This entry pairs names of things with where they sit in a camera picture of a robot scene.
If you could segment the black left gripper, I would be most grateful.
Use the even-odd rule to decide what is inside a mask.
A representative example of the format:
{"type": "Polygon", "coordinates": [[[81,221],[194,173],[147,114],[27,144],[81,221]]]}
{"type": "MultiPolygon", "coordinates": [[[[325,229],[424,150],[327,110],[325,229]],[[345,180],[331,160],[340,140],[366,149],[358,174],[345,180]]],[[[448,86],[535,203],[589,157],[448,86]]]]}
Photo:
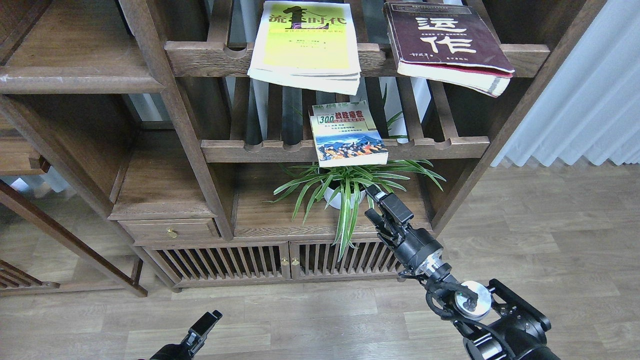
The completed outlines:
{"type": "Polygon", "coordinates": [[[208,333],[222,317],[219,310],[206,312],[190,327],[181,344],[166,344],[150,360],[192,360],[205,344],[208,333]]]}

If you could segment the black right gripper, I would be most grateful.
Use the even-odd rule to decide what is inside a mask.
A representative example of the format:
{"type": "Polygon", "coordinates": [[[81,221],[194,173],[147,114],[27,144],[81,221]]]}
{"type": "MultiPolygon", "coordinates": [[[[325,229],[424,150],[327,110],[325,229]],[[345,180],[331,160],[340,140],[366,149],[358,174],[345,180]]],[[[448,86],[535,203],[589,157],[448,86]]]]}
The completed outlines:
{"type": "Polygon", "coordinates": [[[434,275],[443,265],[441,244],[424,228],[412,228],[409,221],[414,214],[395,193],[385,193],[377,185],[366,187],[365,192],[381,210],[380,215],[369,208],[365,216],[373,223],[382,243],[411,275],[434,275]]]}

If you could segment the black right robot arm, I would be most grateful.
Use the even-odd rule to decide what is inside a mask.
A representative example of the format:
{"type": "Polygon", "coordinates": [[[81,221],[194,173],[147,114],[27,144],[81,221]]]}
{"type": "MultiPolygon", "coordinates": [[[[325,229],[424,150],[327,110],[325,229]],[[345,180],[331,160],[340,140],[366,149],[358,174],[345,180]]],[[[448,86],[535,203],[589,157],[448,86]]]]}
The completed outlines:
{"type": "Polygon", "coordinates": [[[413,212],[393,193],[373,185],[366,194],[378,205],[365,215],[378,238],[402,264],[400,278],[423,285],[430,310],[462,335],[472,360],[555,360],[547,346],[548,317],[501,281],[459,281],[443,262],[443,247],[424,228],[413,228],[413,212]]]}

